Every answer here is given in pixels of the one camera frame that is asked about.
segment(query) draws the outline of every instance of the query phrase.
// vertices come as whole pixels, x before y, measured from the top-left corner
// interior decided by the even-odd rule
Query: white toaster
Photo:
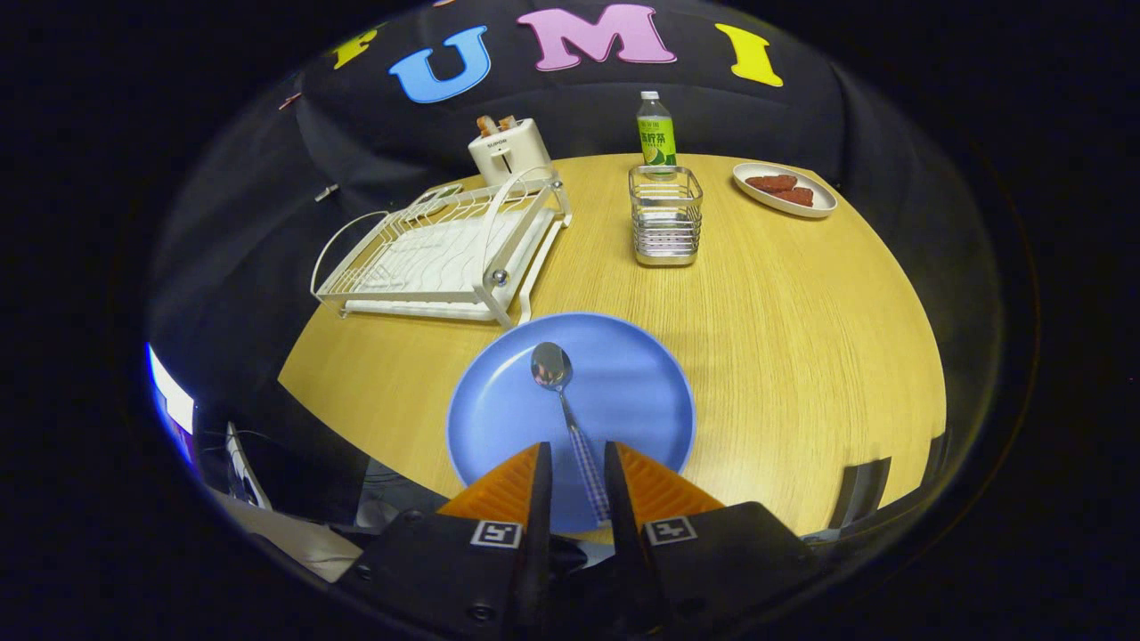
[[[532,172],[528,180],[551,177],[551,155],[534,119],[520,120],[515,127],[498,133],[480,136],[467,145],[467,149],[488,187],[502,185],[512,173],[535,167],[546,170]]]

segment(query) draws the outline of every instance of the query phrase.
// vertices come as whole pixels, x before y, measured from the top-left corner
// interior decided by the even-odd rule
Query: white dish rack
[[[530,319],[530,291],[570,202],[549,168],[515,172],[499,187],[417,198],[389,213],[366,213],[328,240],[312,268],[309,291],[341,318],[352,313],[516,322],[507,314],[518,293]],[[547,205],[555,204],[557,209]],[[385,216],[317,287],[317,271],[333,242],[365,218]]]

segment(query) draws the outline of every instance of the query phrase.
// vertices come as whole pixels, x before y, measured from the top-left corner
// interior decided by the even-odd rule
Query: bottle label
[[[673,119],[637,119],[645,164],[677,164],[677,144],[673,139]]]

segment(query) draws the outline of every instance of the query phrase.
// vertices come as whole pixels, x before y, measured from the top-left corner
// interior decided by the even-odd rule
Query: blue letter
[[[459,50],[459,57],[466,65],[463,73],[451,80],[438,80],[431,72],[431,65],[427,64],[431,49],[412,54],[392,65],[388,73],[400,80],[404,92],[416,103],[438,103],[458,96],[479,84],[491,68],[491,58],[479,38],[484,31],[486,26],[473,26],[443,41],[445,46]]]

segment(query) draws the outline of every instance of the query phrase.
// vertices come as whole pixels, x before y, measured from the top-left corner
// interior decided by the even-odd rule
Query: stainless steel utensil holder
[[[629,170],[634,254],[642,265],[691,265],[701,240],[705,192],[693,172],[678,165]]]

